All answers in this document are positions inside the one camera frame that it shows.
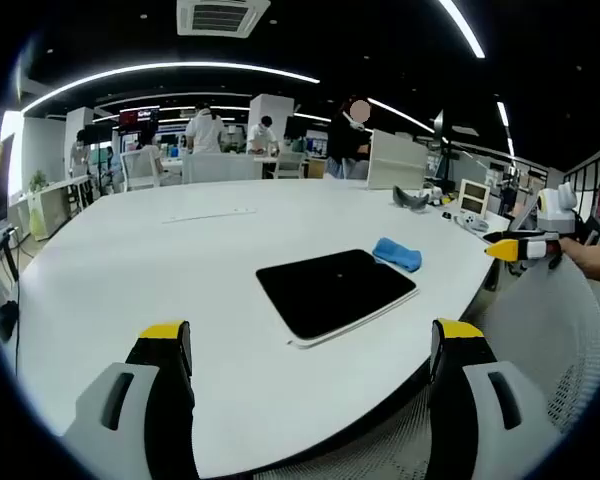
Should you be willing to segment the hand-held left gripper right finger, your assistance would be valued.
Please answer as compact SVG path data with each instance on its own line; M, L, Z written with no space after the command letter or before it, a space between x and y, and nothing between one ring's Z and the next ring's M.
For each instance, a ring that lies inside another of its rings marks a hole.
M430 479L522 479L561 434L541 390L470 323L432 323Z

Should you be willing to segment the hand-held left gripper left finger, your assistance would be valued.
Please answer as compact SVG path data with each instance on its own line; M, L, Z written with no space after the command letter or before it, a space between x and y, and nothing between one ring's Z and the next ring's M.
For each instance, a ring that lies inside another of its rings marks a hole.
M190 325L143 331L76 401L64 445L98 479L197 479Z

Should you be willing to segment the person's right hand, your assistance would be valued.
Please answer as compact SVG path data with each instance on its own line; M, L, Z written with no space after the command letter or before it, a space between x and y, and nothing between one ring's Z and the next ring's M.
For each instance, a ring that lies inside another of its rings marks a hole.
M559 240L562 251L591 280L600 282L600 245L582 245L570 238Z

